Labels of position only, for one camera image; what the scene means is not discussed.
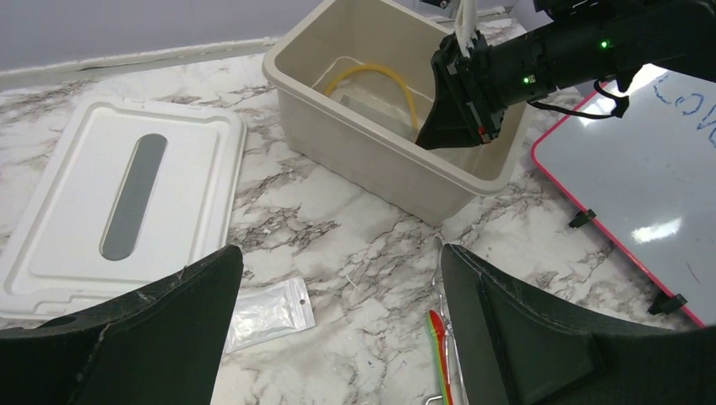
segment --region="white packet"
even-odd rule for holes
[[[291,278],[260,291],[239,293],[226,335],[225,353],[316,326],[302,278]]]

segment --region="red border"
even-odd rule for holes
[[[582,107],[582,105],[584,105],[585,103],[587,103],[587,101],[591,100],[596,94],[597,94],[597,92],[594,91],[592,94],[588,95],[587,97],[584,97],[584,100],[582,100],[579,104],[577,104],[577,106],[574,107],[574,110],[575,110],[575,111],[576,111],[576,110],[579,110],[579,109]],[[532,145],[532,149],[529,151],[529,155],[532,157],[532,161],[534,162],[534,164],[537,165],[537,167],[538,167],[543,173],[545,173],[545,175],[547,175],[547,177],[549,177],[550,180],[557,185],[557,187],[559,187],[559,189],[561,190],[561,192],[563,192],[563,193],[567,196],[567,198],[569,198],[569,199],[577,206],[577,208],[579,208],[581,211],[586,211],[587,208],[584,207],[549,171],[547,171],[547,169],[537,160],[537,157],[534,155],[534,150],[537,149],[537,146],[540,145],[540,143],[541,143],[545,138],[547,138],[548,136],[550,136],[550,134],[553,133],[562,123],[564,123],[564,121],[566,121],[567,118],[569,118],[569,116],[564,116],[564,117],[562,117],[561,120],[557,122],[557,124],[555,124],[552,128],[550,128],[549,130],[547,130],[547,132],[545,132],[544,135],[542,135],[539,139],[537,139],[537,141],[535,141],[534,144]],[[626,246],[624,246],[613,234],[611,234],[611,232],[609,232],[609,230],[606,229],[606,227],[605,227],[604,225],[602,225],[602,223],[600,223],[600,221],[599,221],[598,219],[593,219],[592,222],[593,222],[595,225],[597,225],[597,228],[599,228],[599,230],[601,230],[609,239],[611,239],[611,241],[613,241],[613,242],[616,244],[616,246],[617,246],[621,251],[623,251],[624,253],[626,253],[626,255],[632,260],[632,262],[636,263],[636,265],[637,265],[640,269],[642,269],[642,271],[647,275],[647,277],[649,277],[649,278],[651,279],[651,281],[653,281],[662,291],[664,291],[669,297],[674,296],[674,294],[671,293],[671,291],[669,291],[669,289],[667,289],[666,286],[663,285],[663,284],[659,281],[659,279],[656,278],[656,276],[654,276],[654,275],[646,268],[646,266],[644,266],[643,263],[641,263],[641,262],[637,259],[637,257],[634,256],[634,255],[627,249]],[[704,323],[703,323],[700,319],[698,319],[698,317],[697,317],[696,315],[694,315],[694,313],[691,312],[691,311],[686,307],[686,305],[682,306],[682,307],[681,307],[681,310],[684,311],[684,313],[687,314],[694,322],[696,322],[696,324],[697,324],[698,326],[700,326],[700,327],[706,327],[706,325],[704,325]]]

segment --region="plastic bin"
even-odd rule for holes
[[[531,115],[510,108],[489,145],[427,151],[340,103],[345,95],[410,124],[404,94],[380,73],[357,73],[331,98],[330,81],[357,64],[376,63],[402,76],[419,125],[435,94],[432,54],[449,31],[390,0],[327,0],[263,60],[279,89],[280,122],[291,149],[423,219],[441,224],[475,196],[503,189],[512,175]]]

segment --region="white lid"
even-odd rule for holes
[[[222,247],[245,138],[229,111],[86,100],[0,256],[0,316],[80,311]]]

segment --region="whiteboard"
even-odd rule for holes
[[[533,160],[666,294],[686,298],[687,315],[716,324],[716,84],[647,65],[627,93],[624,118],[566,118]],[[613,106],[597,94],[578,109]]]

